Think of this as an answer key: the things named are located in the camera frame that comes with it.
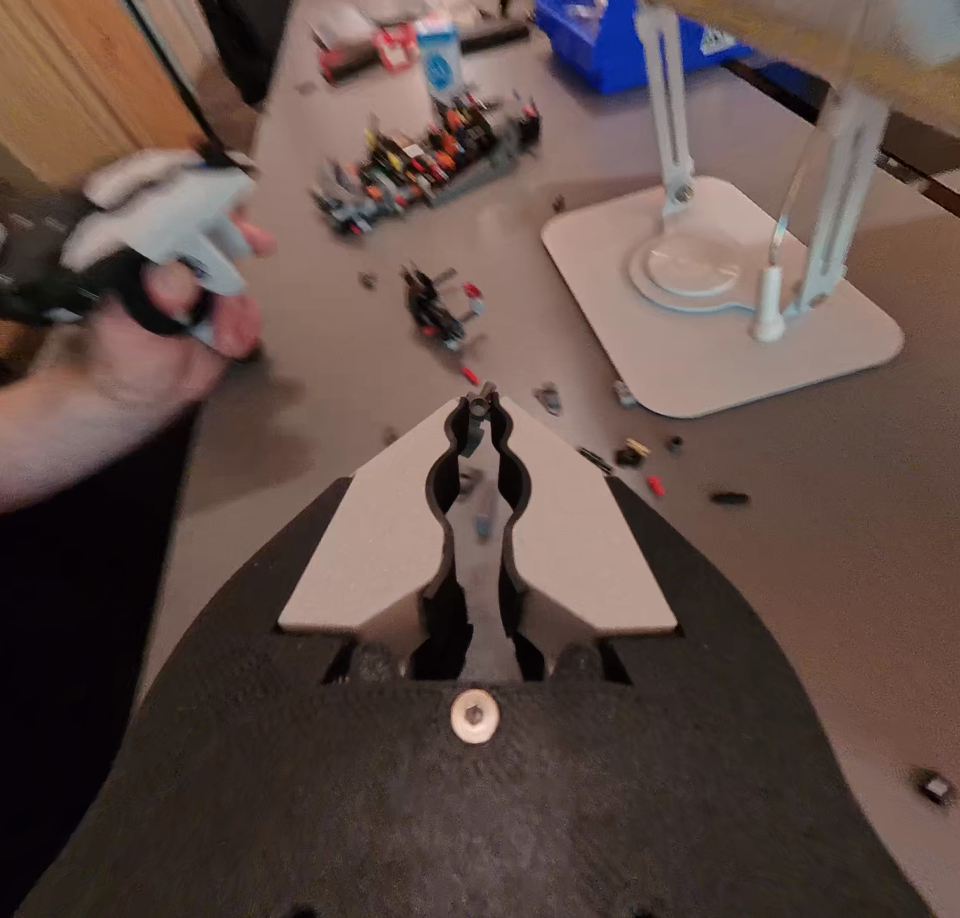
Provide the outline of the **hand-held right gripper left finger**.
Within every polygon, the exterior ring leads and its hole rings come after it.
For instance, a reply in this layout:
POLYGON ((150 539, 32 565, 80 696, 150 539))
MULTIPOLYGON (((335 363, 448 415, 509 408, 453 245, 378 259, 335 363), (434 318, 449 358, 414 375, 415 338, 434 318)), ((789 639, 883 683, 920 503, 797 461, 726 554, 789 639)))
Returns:
POLYGON ((466 397, 357 468, 279 614, 278 629, 337 643, 322 681, 372 660, 375 677, 460 677, 474 636, 449 512, 471 427, 466 397))

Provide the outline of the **small black lego pin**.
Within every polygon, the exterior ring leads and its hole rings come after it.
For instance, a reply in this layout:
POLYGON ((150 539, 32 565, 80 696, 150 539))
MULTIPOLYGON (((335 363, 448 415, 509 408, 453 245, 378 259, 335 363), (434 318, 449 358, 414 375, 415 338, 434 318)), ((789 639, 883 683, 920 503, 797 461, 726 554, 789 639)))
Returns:
POLYGON ((484 441, 486 422, 490 420, 492 399, 498 392, 493 381, 486 381, 478 393, 467 395, 469 412, 466 438, 461 451, 463 458, 471 458, 484 441))

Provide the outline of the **person's left forearm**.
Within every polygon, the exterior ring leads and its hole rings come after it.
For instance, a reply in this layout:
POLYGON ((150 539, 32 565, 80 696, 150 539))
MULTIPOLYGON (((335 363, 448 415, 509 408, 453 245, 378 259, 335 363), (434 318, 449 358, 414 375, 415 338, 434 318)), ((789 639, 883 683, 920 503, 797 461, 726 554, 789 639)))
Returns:
POLYGON ((138 440, 138 419, 75 367, 48 368, 1 391, 1 511, 62 491, 138 440))

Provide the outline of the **scattered loose lego pieces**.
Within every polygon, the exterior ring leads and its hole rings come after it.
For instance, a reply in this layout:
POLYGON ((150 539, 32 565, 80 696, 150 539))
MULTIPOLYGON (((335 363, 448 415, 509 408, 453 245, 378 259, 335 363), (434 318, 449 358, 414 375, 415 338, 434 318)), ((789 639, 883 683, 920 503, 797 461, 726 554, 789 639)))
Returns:
POLYGON ((783 647, 872 810, 958 817, 958 202, 946 210, 882 175, 851 252, 857 288, 894 317, 890 363, 705 417, 621 408, 619 377, 541 240, 551 202, 580 210, 652 177, 564 182, 507 201, 478 194, 387 223, 342 249, 366 294, 372 379, 424 408, 493 379, 616 474, 702 552, 783 647), (400 270, 456 268, 485 311, 459 352, 421 335, 400 270))

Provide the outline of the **small black lego assembly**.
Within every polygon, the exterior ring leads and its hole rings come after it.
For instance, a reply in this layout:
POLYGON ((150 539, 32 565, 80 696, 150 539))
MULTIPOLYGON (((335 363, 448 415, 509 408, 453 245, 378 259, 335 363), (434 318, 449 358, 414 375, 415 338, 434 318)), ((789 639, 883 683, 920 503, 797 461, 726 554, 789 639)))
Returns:
POLYGON ((442 294, 446 285, 459 278, 456 268, 449 267, 436 276, 429 276, 415 264, 409 264, 400 268, 399 275, 405 285, 407 312, 420 334, 450 353, 461 352, 467 338, 467 325, 486 309, 481 290, 471 281, 461 282, 465 311, 457 314, 442 294))

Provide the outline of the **multicoloured lego chassis model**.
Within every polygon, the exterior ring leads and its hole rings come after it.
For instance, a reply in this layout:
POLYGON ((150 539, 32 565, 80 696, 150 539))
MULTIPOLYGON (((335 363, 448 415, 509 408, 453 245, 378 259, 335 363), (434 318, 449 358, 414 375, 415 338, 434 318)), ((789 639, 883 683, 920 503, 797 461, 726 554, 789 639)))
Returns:
POLYGON ((433 120, 420 136, 385 132, 372 116, 364 155, 320 169, 309 194, 335 234, 361 238, 414 207, 450 204, 512 173, 541 142, 540 109, 517 92, 483 99, 468 88, 431 103, 433 120))

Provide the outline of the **person's left hand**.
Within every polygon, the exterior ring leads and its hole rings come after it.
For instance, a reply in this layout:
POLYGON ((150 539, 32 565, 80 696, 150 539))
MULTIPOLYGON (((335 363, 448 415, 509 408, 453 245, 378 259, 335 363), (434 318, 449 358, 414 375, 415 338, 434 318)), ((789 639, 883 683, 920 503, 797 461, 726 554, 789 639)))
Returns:
POLYGON ((104 399, 142 421, 165 420, 210 395, 225 373, 260 343, 255 298, 216 296, 212 345, 195 337, 159 336, 111 297, 86 325, 79 366, 104 399))

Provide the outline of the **black office chair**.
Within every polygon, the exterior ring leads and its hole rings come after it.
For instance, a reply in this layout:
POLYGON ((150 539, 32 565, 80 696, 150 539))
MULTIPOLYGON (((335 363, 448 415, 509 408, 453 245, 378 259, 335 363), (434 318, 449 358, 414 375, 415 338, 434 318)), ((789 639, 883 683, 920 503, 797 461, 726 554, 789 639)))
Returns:
POLYGON ((244 103, 269 93, 292 0, 200 0, 222 67, 244 103))

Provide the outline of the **black cylinder with red end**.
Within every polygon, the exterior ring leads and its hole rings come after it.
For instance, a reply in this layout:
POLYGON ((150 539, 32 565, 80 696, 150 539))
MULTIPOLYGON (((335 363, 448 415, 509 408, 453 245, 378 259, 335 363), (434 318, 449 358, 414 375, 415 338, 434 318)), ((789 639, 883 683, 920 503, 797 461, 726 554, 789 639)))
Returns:
POLYGON ((378 48, 370 40, 318 48, 320 74, 332 87, 353 80, 359 74, 379 65, 378 48))

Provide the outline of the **white book stand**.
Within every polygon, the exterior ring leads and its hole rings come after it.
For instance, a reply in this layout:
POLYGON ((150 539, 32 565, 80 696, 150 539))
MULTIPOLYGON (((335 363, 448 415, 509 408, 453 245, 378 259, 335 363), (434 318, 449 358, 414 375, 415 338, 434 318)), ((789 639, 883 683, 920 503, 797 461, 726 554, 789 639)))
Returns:
POLYGON ((543 245, 638 403, 695 419, 874 368, 905 336, 846 279, 893 110, 958 133, 958 0, 637 0, 661 185, 543 245), (831 84, 777 216, 695 176, 678 16, 831 84))

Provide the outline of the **white pouch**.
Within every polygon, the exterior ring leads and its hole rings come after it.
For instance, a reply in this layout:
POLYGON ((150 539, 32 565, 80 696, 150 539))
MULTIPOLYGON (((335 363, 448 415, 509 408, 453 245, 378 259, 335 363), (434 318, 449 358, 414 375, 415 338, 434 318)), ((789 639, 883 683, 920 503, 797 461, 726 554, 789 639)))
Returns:
POLYGON ((316 43, 326 49, 364 44, 378 30, 378 24, 356 5, 335 1, 312 12, 309 18, 316 43))

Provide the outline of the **red white packet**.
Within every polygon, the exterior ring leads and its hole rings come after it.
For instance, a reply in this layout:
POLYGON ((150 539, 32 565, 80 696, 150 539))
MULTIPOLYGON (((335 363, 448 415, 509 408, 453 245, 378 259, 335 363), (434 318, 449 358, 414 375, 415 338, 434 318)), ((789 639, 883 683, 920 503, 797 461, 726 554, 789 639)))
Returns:
POLYGON ((412 68, 419 58, 416 29, 411 21, 381 26, 373 36, 373 45, 386 72, 404 72, 412 68))

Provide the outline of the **white blue gum container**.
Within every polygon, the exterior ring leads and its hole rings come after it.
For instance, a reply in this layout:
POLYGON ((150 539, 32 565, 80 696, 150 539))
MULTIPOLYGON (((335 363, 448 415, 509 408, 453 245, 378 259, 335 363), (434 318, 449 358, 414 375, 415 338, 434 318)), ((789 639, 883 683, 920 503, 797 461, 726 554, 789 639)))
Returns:
POLYGON ((432 14, 414 23, 414 35, 429 95, 451 107, 466 87, 457 25, 447 16, 432 14))

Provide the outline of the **plain black cylinder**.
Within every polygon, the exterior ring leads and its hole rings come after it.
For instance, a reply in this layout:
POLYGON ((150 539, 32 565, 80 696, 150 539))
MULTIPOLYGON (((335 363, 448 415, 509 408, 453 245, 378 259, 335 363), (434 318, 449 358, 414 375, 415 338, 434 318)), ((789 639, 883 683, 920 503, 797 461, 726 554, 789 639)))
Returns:
POLYGON ((484 19, 462 31, 459 44, 462 55, 472 55, 527 41, 530 36, 531 26, 525 20, 510 17, 484 19))

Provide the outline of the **blue storage bin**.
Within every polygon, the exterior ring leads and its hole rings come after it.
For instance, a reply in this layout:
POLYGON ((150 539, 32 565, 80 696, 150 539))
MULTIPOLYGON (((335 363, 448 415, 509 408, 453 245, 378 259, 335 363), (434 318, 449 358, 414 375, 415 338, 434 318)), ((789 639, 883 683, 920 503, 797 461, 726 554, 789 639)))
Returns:
POLYGON ((602 96, 647 86, 642 42, 635 26, 638 0, 609 0, 598 23, 572 20, 550 0, 534 0, 535 24, 554 56, 602 96))

